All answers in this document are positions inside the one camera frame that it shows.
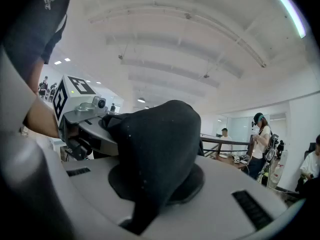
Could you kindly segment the person's left forearm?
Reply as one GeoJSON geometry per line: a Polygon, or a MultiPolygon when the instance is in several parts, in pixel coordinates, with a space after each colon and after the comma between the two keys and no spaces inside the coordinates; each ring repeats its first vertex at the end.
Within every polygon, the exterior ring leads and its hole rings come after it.
{"type": "Polygon", "coordinates": [[[35,133],[59,139],[59,129],[52,108],[39,97],[32,103],[23,124],[35,133]]]}

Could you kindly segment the brown wooden table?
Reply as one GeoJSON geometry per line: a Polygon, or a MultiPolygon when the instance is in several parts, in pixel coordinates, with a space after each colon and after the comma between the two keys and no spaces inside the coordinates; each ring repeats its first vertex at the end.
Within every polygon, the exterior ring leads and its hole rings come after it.
{"type": "Polygon", "coordinates": [[[226,155],[226,154],[224,154],[224,155],[228,156],[228,158],[222,158],[222,157],[219,157],[219,155],[221,155],[221,154],[217,154],[217,155],[215,156],[215,159],[216,159],[217,161],[220,161],[220,162],[222,162],[222,163],[231,165],[231,166],[233,166],[233,167],[235,167],[235,168],[237,168],[237,169],[239,169],[239,170],[243,170],[244,168],[247,168],[247,167],[248,167],[248,164],[245,164],[245,163],[243,163],[243,162],[241,162],[241,161],[240,161],[240,163],[234,163],[234,159],[233,159],[233,156],[232,156],[232,155],[226,155]]]}

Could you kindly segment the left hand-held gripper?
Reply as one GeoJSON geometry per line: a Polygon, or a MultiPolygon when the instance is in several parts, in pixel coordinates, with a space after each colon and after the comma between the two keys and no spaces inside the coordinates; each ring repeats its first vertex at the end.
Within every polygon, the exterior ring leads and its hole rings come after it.
{"type": "Polygon", "coordinates": [[[101,97],[86,80],[63,75],[52,100],[54,116],[60,139],[68,147],[67,153],[78,161],[93,152],[94,157],[118,156],[118,144],[101,122],[86,122],[108,114],[108,110],[97,109],[94,97],[101,97]],[[77,125],[79,135],[66,140],[68,125],[77,125]]]}

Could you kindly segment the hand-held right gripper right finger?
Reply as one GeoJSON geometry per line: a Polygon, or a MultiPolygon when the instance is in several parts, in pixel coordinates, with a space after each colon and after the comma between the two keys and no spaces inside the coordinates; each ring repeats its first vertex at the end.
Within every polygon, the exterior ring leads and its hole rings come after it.
{"type": "Polygon", "coordinates": [[[287,205],[270,189],[232,165],[198,156],[204,172],[201,191],[188,203],[167,207],[143,232],[149,240],[233,240],[255,232],[238,202],[237,191],[247,191],[275,220],[287,205]]]}

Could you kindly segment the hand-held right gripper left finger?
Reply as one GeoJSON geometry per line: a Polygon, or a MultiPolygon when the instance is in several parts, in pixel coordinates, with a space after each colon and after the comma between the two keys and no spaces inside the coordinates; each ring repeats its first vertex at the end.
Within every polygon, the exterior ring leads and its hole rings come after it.
{"type": "Polygon", "coordinates": [[[44,156],[75,240],[140,239],[119,226],[134,204],[119,198],[109,184],[109,172],[119,163],[115,157],[61,162],[53,150],[44,156]]]}

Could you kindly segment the black swivel chair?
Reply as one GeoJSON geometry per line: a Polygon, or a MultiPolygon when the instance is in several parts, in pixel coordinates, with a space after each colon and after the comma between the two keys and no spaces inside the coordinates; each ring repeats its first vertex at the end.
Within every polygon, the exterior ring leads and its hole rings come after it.
{"type": "Polygon", "coordinates": [[[311,143],[309,144],[308,150],[306,150],[306,151],[304,152],[304,159],[306,159],[307,156],[308,156],[310,153],[312,153],[313,151],[315,151],[315,150],[316,150],[316,143],[315,143],[315,142],[311,142],[311,143]]]}

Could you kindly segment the long tube light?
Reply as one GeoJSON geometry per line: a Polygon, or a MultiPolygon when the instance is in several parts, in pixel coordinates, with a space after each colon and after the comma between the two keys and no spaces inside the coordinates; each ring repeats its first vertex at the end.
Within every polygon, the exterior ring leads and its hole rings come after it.
{"type": "Polygon", "coordinates": [[[279,0],[282,5],[285,7],[286,11],[288,12],[290,18],[293,21],[293,24],[300,36],[303,39],[306,36],[306,28],[298,13],[298,9],[296,8],[294,2],[292,0],[279,0]]]}

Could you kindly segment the person's left hand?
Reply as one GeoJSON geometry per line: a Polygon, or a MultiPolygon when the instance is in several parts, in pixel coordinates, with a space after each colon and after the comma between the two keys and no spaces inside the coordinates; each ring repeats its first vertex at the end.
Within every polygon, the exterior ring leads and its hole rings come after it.
{"type": "Polygon", "coordinates": [[[79,127],[77,125],[68,125],[65,130],[66,141],[68,141],[71,138],[75,138],[79,135],[79,127]]]}

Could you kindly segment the black cloth garment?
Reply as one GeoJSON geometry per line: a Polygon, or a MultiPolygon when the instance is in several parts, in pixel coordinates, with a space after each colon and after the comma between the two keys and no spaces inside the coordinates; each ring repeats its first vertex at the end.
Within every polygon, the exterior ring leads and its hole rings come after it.
{"type": "Polygon", "coordinates": [[[171,100],[134,113],[106,115],[102,126],[117,143],[119,163],[108,182],[134,210],[121,227],[140,235],[172,205],[189,202],[205,174],[196,164],[204,154],[201,118],[187,103],[171,100]]]}

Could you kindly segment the person's dark t-shirt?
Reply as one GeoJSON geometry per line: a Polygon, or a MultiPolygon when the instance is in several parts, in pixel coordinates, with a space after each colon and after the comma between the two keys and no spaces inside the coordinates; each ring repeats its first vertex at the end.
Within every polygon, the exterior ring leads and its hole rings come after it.
{"type": "Polygon", "coordinates": [[[30,0],[3,39],[4,50],[28,82],[38,60],[48,64],[67,24],[70,0],[30,0]]]}

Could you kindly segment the white plastic jug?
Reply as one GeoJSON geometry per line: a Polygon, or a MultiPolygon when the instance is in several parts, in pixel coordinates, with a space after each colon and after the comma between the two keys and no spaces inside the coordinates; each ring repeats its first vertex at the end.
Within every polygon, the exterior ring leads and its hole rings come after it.
{"type": "Polygon", "coordinates": [[[281,179],[281,176],[282,176],[282,173],[283,173],[283,170],[284,170],[284,165],[278,163],[277,166],[275,167],[274,171],[273,171],[272,178],[271,178],[271,181],[274,184],[278,184],[279,183],[279,181],[281,179]]]}

